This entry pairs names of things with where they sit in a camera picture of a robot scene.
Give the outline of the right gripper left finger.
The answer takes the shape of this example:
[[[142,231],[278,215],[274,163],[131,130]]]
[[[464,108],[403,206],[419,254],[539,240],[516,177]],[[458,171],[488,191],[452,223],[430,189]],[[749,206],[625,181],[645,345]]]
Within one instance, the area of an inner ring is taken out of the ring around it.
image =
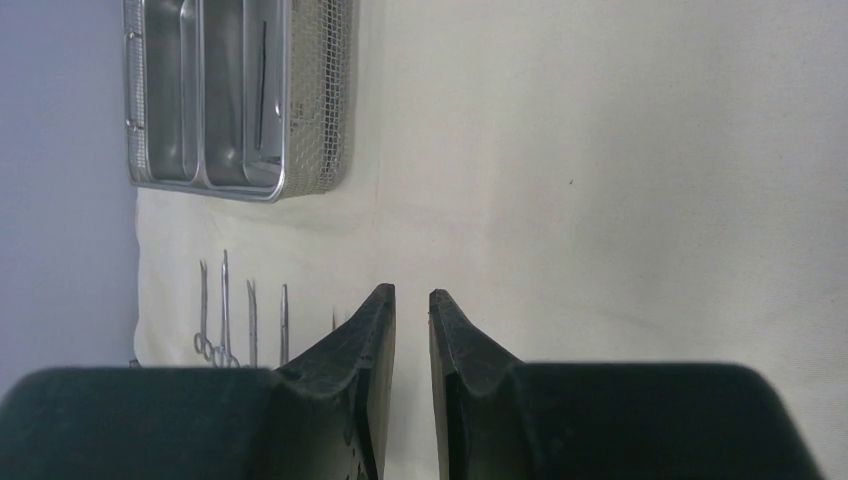
[[[276,369],[51,368],[1,403],[5,479],[379,479],[395,288]]]

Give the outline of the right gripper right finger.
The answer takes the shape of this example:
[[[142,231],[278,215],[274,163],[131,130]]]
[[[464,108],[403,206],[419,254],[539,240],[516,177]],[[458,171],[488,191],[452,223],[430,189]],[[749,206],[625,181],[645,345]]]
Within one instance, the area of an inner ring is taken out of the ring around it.
[[[443,479],[818,479],[781,399],[728,363],[528,363],[429,296]]]

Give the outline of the long steel forceps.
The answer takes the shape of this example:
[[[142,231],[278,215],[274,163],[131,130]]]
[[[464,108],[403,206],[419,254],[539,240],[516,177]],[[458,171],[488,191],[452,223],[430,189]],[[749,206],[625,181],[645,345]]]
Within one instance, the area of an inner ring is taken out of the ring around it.
[[[239,368],[240,363],[232,352],[230,305],[229,305],[229,263],[228,252],[223,250],[223,258],[220,267],[221,282],[221,327],[220,341],[215,349],[214,364],[219,368]]]

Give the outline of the short steel scissors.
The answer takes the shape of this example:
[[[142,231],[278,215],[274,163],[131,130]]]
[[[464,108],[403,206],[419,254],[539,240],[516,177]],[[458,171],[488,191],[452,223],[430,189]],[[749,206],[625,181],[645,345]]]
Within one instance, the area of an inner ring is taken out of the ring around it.
[[[249,365],[258,367],[258,302],[253,280],[246,281],[248,294]]]

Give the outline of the beige cloth wrap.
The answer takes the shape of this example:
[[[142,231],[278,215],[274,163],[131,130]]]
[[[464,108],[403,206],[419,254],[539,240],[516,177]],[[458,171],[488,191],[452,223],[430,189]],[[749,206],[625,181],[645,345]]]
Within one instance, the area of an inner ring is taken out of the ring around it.
[[[525,361],[725,361],[847,475],[843,1],[361,1],[344,181],[250,204],[142,189],[141,364],[219,334],[261,364],[396,288],[385,475],[439,475],[428,297]]]

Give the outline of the wire mesh steel basket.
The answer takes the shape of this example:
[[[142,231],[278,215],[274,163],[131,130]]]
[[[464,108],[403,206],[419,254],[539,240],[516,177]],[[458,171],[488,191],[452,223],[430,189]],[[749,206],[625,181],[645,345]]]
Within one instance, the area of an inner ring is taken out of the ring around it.
[[[265,190],[215,187],[206,175],[201,16],[204,1],[196,1],[199,6],[197,175],[188,184],[153,179],[145,126],[145,2],[127,1],[123,5],[127,166],[135,186],[242,202],[273,203],[325,193],[339,183],[346,163],[352,2],[277,1],[280,25],[277,112],[282,120],[282,156],[278,183]]]

